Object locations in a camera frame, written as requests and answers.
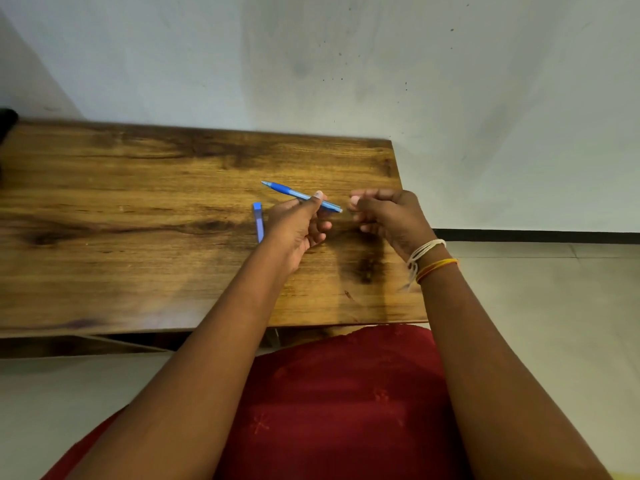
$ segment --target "orange bracelet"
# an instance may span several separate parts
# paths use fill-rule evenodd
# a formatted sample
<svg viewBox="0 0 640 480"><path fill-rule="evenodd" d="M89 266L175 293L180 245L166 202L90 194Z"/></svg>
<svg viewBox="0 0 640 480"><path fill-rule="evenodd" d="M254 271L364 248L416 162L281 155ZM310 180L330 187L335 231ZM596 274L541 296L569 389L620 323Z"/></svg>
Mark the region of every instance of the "orange bracelet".
<svg viewBox="0 0 640 480"><path fill-rule="evenodd" d="M435 271L439 267L446 266L448 264L459 264L457 259L449 258L449 259L441 259L440 261L436 261L431 263L426 268L418 273L418 276L415 277L415 282L420 284L420 281L425 278L430 272Z"/></svg>

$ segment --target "floor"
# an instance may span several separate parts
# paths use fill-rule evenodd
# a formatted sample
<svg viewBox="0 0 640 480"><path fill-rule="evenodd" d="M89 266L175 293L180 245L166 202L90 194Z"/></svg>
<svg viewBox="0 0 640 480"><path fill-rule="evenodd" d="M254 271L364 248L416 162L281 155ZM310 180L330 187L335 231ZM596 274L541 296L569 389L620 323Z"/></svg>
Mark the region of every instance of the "floor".
<svg viewBox="0 0 640 480"><path fill-rule="evenodd" d="M606 467L640 474L640 246L452 242L449 249ZM39 478L167 358L0 361L0 477Z"/></svg>

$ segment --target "wooden table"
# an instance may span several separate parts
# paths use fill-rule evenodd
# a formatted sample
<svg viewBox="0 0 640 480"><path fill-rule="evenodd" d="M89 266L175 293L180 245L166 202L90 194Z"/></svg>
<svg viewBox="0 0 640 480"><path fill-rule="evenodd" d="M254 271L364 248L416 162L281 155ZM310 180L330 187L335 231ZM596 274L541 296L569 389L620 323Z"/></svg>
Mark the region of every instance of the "wooden table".
<svg viewBox="0 0 640 480"><path fill-rule="evenodd" d="M256 246L260 184L400 187L390 141L20 122L0 147L0 337L193 329ZM425 321L406 268L348 212L287 282L271 326Z"/></svg>

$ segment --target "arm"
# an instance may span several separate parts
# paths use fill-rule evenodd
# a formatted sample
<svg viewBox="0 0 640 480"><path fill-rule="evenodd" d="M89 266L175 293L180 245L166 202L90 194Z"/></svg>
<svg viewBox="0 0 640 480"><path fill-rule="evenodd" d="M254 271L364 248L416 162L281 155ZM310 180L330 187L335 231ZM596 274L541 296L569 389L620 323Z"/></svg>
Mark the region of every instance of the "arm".
<svg viewBox="0 0 640 480"><path fill-rule="evenodd" d="M315 220L320 203L276 206L264 241L215 306L70 479L212 478L280 290L330 227Z"/></svg>
<svg viewBox="0 0 640 480"><path fill-rule="evenodd" d="M364 232L405 260L436 236L410 192L354 191ZM436 246L424 268L451 257ZM457 266L420 282L458 427L479 479L610 479L563 412L500 335Z"/></svg>

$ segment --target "red clothing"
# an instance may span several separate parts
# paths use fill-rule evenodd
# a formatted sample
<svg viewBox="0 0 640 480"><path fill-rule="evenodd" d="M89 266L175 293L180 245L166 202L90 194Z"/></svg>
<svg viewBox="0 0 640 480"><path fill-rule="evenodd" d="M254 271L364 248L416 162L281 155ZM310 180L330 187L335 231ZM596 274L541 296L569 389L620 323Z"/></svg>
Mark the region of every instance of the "red clothing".
<svg viewBox="0 0 640 480"><path fill-rule="evenodd" d="M115 416L44 479L65 478ZM431 332L367 327L256 358L215 478L472 478Z"/></svg>

